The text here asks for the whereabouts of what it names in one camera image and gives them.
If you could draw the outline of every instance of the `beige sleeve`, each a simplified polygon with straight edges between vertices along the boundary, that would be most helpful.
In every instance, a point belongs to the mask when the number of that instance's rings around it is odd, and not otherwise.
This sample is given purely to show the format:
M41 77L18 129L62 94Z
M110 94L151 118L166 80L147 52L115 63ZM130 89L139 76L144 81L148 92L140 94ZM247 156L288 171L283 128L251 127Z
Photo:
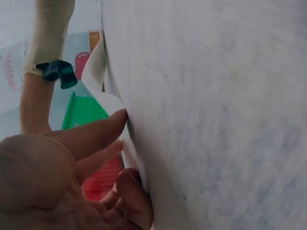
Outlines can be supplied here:
M33 35L24 58L23 74L42 75L36 65L62 59L75 0L35 0Z

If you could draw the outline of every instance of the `hand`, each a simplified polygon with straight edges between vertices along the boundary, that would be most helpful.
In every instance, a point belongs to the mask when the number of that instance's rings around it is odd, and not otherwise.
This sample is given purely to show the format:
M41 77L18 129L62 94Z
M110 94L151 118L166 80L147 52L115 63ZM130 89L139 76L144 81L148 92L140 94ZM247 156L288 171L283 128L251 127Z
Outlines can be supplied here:
M100 167L97 159L106 162L120 150L120 142L114 141L126 120L126 111L120 110L73 129L2 141L1 229L150 229L152 205L138 184L136 169L123 170L100 202L85 200L81 191L93 168Z

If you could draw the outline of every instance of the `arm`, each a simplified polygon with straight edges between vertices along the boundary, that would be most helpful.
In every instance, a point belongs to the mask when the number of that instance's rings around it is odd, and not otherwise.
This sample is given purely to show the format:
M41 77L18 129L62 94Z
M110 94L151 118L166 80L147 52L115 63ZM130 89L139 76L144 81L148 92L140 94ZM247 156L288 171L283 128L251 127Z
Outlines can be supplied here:
M35 0L33 36L24 59L20 102L21 133L50 131L48 123L54 82L42 79L40 63L62 59L68 23L75 0Z
M43 80L40 75L33 73L24 75L24 90L19 107L22 134L51 131L48 118L54 84Z

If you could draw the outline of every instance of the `green wrist strap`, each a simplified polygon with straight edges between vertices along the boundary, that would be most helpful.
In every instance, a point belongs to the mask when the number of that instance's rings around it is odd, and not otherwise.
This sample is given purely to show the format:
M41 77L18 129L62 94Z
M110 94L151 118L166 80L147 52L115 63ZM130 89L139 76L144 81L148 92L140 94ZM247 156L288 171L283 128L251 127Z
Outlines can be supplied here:
M37 69L43 71L43 79L46 81L61 82L61 89L68 89L78 83L78 80L73 72L72 65L66 61L52 61L36 65Z

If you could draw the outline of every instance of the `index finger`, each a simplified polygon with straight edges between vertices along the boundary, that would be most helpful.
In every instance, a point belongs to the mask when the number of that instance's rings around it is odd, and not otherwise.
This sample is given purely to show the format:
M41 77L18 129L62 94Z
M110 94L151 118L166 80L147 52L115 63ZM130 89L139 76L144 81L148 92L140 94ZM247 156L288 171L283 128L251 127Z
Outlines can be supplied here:
M105 149L122 133L127 121L126 109L115 112L107 119L71 129L42 133L64 145L76 161Z

